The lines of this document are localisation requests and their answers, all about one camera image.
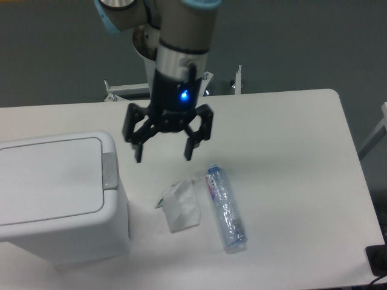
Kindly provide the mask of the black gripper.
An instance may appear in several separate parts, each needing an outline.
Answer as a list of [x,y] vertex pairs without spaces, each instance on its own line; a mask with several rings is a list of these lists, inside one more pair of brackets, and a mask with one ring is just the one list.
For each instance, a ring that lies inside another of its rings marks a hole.
[[[194,149],[203,140],[210,140],[213,111],[207,104],[195,108],[200,85],[196,68],[189,68],[188,77],[183,80],[155,71],[150,105],[144,108],[130,103],[122,129],[124,140],[131,143],[135,151],[137,163],[141,162],[145,142],[159,132],[175,133],[184,129],[188,136],[184,150],[187,161],[192,159]],[[199,117],[201,123],[198,130],[193,131],[189,124],[195,117]]]

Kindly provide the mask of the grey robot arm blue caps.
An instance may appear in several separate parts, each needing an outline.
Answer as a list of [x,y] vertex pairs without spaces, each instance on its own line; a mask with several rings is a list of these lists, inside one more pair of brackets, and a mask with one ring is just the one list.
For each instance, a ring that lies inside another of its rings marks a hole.
[[128,106],[123,136],[141,161],[143,145],[157,133],[187,133],[184,156],[209,140],[213,111],[197,105],[220,1],[95,1],[106,29],[144,27],[155,62],[151,101]]

